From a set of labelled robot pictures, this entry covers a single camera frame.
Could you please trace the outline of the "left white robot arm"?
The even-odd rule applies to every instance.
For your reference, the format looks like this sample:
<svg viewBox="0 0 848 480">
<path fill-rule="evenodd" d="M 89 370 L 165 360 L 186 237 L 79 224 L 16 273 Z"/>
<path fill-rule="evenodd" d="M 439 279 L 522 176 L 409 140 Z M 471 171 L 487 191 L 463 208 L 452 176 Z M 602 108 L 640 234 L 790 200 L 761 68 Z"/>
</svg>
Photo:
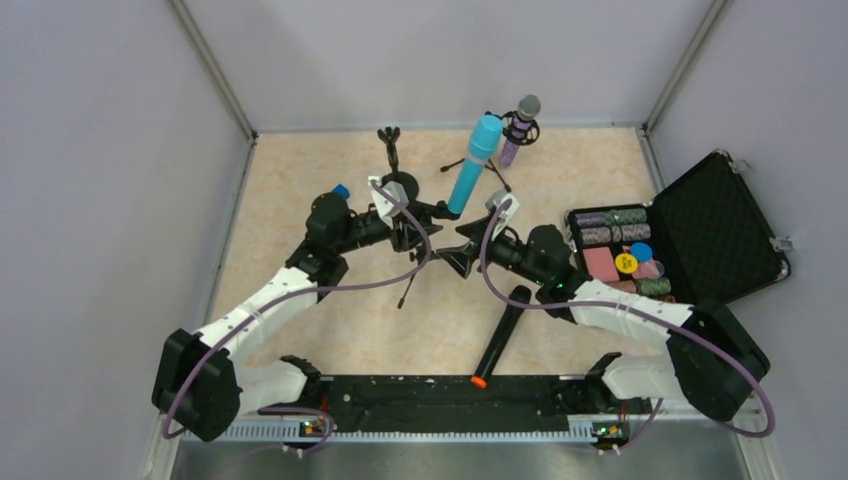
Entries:
<svg viewBox="0 0 848 480">
<path fill-rule="evenodd" d="M 397 197 L 396 183 L 373 184 L 373 204 L 357 213 L 336 192 L 318 196 L 306 235 L 277 273 L 246 301 L 193 333 L 174 331 L 165 341 L 152 392 L 165 416 L 162 435 L 189 431 L 209 442 L 234 419 L 265 406 L 299 400 L 308 383 L 306 365 L 283 357 L 266 367 L 246 364 L 271 334 L 331 292 L 382 288 L 414 276 L 347 286 L 345 254 L 383 241 L 396 252 L 415 251 L 419 268 L 430 260 L 436 218 L 448 218 L 445 202 L 435 205 Z"/>
</svg>

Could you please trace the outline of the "purple glitter microphone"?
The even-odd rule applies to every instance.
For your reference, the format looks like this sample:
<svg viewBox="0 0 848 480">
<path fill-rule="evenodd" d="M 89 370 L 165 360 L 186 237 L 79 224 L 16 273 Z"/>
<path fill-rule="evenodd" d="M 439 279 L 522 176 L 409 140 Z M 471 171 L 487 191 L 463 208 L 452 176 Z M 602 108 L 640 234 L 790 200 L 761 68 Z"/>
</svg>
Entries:
<svg viewBox="0 0 848 480">
<path fill-rule="evenodd" d="M 541 101 L 534 94 L 525 95 L 518 106 L 501 116 L 505 143 L 499 156 L 499 166 L 512 165 L 521 147 L 532 145 L 539 137 L 540 127 L 536 117 L 541 111 Z"/>
</svg>

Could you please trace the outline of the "tripod stand with shock mount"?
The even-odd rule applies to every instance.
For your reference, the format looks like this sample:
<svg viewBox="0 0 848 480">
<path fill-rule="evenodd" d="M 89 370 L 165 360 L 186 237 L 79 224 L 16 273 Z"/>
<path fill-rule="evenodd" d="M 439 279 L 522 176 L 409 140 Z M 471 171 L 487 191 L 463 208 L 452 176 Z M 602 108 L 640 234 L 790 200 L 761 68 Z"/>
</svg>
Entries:
<svg viewBox="0 0 848 480">
<path fill-rule="evenodd" d="M 485 170 L 495 173 L 507 193 L 512 192 L 511 186 L 501 175 L 492 160 L 500 146 L 501 139 L 505 140 L 506 154 L 502 154 L 499 164 L 506 168 L 514 160 L 521 147 L 535 143 L 540 135 L 540 127 L 536 120 L 537 113 L 529 113 L 520 109 L 496 115 L 487 111 L 480 118 L 469 140 L 470 157 L 463 158 L 440 168 L 442 173 L 453 167 L 460 167 L 456 186 L 460 193 L 470 194 L 476 182 Z"/>
</svg>

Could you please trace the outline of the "round base clamp stand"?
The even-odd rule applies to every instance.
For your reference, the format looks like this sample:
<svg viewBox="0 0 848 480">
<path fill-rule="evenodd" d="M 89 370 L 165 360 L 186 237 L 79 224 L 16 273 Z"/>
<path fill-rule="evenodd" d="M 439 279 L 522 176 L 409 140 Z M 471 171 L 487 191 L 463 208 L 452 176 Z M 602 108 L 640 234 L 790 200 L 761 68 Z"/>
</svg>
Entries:
<svg viewBox="0 0 848 480">
<path fill-rule="evenodd" d="M 392 126 L 386 126 L 377 131 L 378 138 L 385 145 L 390 167 L 390 172 L 383 177 L 383 184 L 387 184 L 390 181 L 399 183 L 404 188 L 407 198 L 410 201 L 414 201 L 418 198 L 420 192 L 419 183 L 412 174 L 400 169 L 400 161 L 397 150 L 397 140 L 399 139 L 400 134 L 400 128 Z"/>
</svg>

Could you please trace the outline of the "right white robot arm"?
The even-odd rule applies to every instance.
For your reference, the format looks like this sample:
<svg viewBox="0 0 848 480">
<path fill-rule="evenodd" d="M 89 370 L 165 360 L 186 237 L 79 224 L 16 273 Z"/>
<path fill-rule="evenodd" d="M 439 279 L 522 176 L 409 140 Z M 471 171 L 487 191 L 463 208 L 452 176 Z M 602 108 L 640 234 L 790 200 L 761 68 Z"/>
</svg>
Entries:
<svg viewBox="0 0 848 480">
<path fill-rule="evenodd" d="M 729 423 L 756 397 L 771 423 L 774 407 L 761 382 L 771 365 L 753 337 L 723 303 L 668 303 L 616 289 L 570 263 L 571 251 L 554 225 L 534 227 L 525 241 L 497 234 L 492 217 L 458 227 L 461 246 L 437 256 L 462 277 L 496 265 L 537 285 L 533 309 L 597 327 L 655 349 L 652 356 L 620 354 L 601 380 L 618 399 L 685 400 L 701 414 Z"/>
</svg>

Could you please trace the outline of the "tripod stand with clip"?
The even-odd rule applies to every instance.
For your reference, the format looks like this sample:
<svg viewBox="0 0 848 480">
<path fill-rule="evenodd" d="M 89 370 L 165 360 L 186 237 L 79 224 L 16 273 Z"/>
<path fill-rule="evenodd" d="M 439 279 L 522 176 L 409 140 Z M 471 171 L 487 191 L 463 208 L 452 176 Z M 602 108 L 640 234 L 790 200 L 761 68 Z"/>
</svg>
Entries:
<svg viewBox="0 0 848 480">
<path fill-rule="evenodd" d="M 412 201 L 407 209 L 418 221 L 421 229 L 416 228 L 407 217 L 398 215 L 392 220 L 390 240 L 396 252 L 409 254 L 409 260 L 415 264 L 414 269 L 418 271 L 427 263 L 425 257 L 428 251 L 431 251 L 426 245 L 429 237 L 443 229 L 435 220 L 455 221 L 460 215 L 450 212 L 445 201 L 436 204 Z"/>
</svg>

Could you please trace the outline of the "blue plastic tube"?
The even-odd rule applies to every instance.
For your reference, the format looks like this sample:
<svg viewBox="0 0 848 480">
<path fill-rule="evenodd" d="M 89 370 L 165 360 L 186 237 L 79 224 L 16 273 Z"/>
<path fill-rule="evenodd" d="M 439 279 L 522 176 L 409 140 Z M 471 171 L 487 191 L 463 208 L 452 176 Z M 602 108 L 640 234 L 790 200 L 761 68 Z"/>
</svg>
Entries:
<svg viewBox="0 0 848 480">
<path fill-rule="evenodd" d="M 497 150 L 502 130 L 502 120 L 498 116 L 487 113 L 479 118 L 447 202 L 450 212 L 459 215 L 464 212 L 485 165 Z"/>
</svg>

